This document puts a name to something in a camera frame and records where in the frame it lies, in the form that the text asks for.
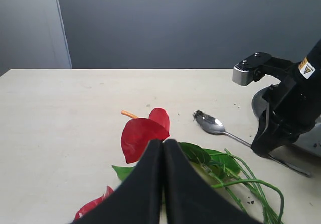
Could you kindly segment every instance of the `metal base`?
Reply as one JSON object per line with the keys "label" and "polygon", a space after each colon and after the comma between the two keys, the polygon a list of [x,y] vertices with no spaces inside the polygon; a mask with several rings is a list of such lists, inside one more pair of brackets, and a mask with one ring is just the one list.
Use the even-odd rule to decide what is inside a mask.
{"label": "metal base", "polygon": [[[266,89],[267,88],[264,88],[257,92],[252,99],[252,109],[257,118],[259,118],[266,109],[267,103],[262,98]],[[308,153],[321,157],[321,117],[317,118],[315,127],[311,131],[302,134],[293,145]]]}

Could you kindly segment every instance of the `white wall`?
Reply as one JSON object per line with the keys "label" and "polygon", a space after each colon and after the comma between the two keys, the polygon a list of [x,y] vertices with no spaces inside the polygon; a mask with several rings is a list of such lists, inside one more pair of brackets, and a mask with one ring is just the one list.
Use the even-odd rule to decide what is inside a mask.
{"label": "white wall", "polygon": [[56,0],[0,0],[0,75],[13,68],[71,68]]}

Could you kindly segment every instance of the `metal spoon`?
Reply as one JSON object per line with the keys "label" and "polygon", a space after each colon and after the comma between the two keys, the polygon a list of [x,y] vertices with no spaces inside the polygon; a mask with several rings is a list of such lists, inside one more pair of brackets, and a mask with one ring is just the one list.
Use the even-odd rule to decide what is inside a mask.
{"label": "metal spoon", "polygon": [[[210,133],[210,134],[214,134],[214,135],[226,135],[229,136],[231,138],[233,138],[234,140],[242,143],[243,145],[247,146],[247,147],[251,147],[251,144],[237,136],[235,136],[234,134],[231,134],[230,132],[227,132],[225,130],[225,127],[223,125],[223,123],[221,121],[219,121],[217,118],[207,115],[202,111],[196,111],[194,114],[194,119],[196,120],[196,122],[202,127],[203,130],[205,130],[206,132]],[[289,163],[287,161],[284,161],[282,159],[279,159],[271,154],[268,154],[268,157],[271,160],[274,160],[275,162],[303,175],[306,177],[311,177],[312,174],[309,171],[303,170],[300,167],[297,167],[296,165]]]}

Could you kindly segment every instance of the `green leaf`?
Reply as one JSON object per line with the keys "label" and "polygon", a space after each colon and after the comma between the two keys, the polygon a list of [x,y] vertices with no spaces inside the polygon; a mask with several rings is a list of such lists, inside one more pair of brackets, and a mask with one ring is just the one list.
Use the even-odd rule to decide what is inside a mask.
{"label": "green leaf", "polygon": [[115,165],[112,165],[111,167],[116,171],[117,176],[121,181],[124,181],[127,178],[127,176],[135,168],[135,166],[133,166],[133,167],[121,167],[121,166],[115,166]]}
{"label": "green leaf", "polygon": [[220,151],[217,151],[217,150],[210,150],[210,149],[203,149],[203,150],[210,155],[211,157],[211,161],[209,162],[210,164],[217,162],[218,164],[212,164],[212,165],[222,168],[223,172],[225,172],[224,168],[228,168],[231,171],[233,171],[235,174],[240,173],[241,169],[232,157],[227,155],[217,155],[217,156],[211,155],[211,154],[221,153]]}
{"label": "green leaf", "polygon": [[211,156],[201,147],[186,142],[179,142],[179,145],[189,161],[205,165],[210,162]]}

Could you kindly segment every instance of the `anthurium flower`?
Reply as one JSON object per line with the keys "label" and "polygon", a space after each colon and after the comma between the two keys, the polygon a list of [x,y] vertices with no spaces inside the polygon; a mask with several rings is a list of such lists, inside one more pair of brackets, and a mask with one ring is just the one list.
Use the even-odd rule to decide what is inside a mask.
{"label": "anthurium flower", "polygon": [[99,198],[85,204],[75,215],[75,220],[81,218],[83,215],[86,213],[90,212],[92,209],[94,209],[96,206],[98,206],[100,203],[102,203],[107,197],[109,197],[114,190],[110,187],[107,186],[106,192]]}
{"label": "anthurium flower", "polygon": [[121,136],[121,147],[127,163],[138,161],[152,139],[164,140],[169,136],[170,119],[162,108],[153,109],[148,118],[139,118],[122,111],[133,119],[128,121]]}

